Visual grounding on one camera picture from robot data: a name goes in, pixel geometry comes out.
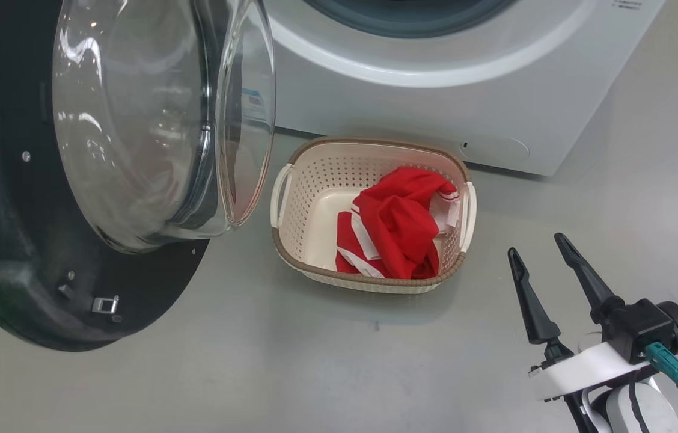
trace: laundry basket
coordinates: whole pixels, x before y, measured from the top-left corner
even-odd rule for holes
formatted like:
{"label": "laundry basket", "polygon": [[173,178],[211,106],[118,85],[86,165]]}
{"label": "laundry basket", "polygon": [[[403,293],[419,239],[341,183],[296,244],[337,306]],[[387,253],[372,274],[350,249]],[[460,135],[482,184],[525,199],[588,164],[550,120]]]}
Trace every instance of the laundry basket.
{"label": "laundry basket", "polygon": [[[435,238],[438,276],[395,280],[337,272],[337,215],[363,189],[404,165],[440,173],[459,191],[457,227]],[[460,159],[425,146],[367,138],[320,138],[301,146],[279,172],[270,203],[274,244],[289,266],[322,283],[376,293],[425,293],[454,275],[470,247],[475,215],[475,189]]]}

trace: garment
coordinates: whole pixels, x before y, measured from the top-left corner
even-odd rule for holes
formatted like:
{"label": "garment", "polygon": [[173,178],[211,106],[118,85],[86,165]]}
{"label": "garment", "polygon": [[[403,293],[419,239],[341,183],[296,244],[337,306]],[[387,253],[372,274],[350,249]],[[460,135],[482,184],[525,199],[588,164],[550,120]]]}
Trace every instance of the garment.
{"label": "garment", "polygon": [[361,191],[337,217],[337,271],[377,278],[438,274],[433,239],[454,229],[459,194],[438,173],[399,167]]}

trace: floor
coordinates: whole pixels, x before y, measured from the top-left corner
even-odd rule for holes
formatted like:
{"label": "floor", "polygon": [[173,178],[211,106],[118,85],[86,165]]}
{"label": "floor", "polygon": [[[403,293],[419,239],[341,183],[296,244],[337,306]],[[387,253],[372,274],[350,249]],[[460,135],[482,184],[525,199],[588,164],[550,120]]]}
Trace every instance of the floor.
{"label": "floor", "polygon": [[[272,166],[303,141],[278,135]],[[666,3],[557,175],[472,169],[468,260],[428,294],[308,280],[273,249],[262,203],[133,337],[66,354],[0,329],[0,431],[574,431],[563,403],[531,397],[526,372],[542,348],[526,342],[505,254],[521,252],[570,347],[596,327],[557,231],[626,301],[678,302],[678,2]],[[678,413],[678,392],[658,381]]]}

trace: washing machine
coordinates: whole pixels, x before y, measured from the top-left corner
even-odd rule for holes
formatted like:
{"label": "washing machine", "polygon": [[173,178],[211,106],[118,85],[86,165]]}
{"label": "washing machine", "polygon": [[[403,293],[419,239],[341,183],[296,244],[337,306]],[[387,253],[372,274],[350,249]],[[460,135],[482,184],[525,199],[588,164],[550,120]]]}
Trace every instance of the washing machine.
{"label": "washing machine", "polygon": [[0,0],[0,326],[89,351],[149,326],[260,196],[257,0]]}
{"label": "washing machine", "polygon": [[664,0],[265,0],[276,125],[553,175]]}
{"label": "washing machine", "polygon": [[0,326],[88,351],[152,324],[256,206],[276,108],[551,174],[660,5],[0,0]]}

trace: basket handle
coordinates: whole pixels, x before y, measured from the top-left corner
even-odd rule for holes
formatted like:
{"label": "basket handle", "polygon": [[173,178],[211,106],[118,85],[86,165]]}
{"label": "basket handle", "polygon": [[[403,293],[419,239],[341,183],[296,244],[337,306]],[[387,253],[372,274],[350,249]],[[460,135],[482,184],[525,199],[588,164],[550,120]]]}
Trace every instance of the basket handle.
{"label": "basket handle", "polygon": [[[275,186],[272,189],[272,198],[270,199],[270,225],[273,228],[279,229],[283,224],[283,211],[285,209],[286,200],[289,199],[290,182],[293,178],[293,165],[286,164],[283,167],[278,177],[275,178]],[[281,191],[283,191],[283,183],[286,184],[283,192],[283,199],[281,200]]]}
{"label": "basket handle", "polygon": [[468,252],[473,239],[477,209],[475,186],[472,182],[468,182],[468,196],[462,200],[462,235],[459,236],[459,244],[462,246],[463,253]]}

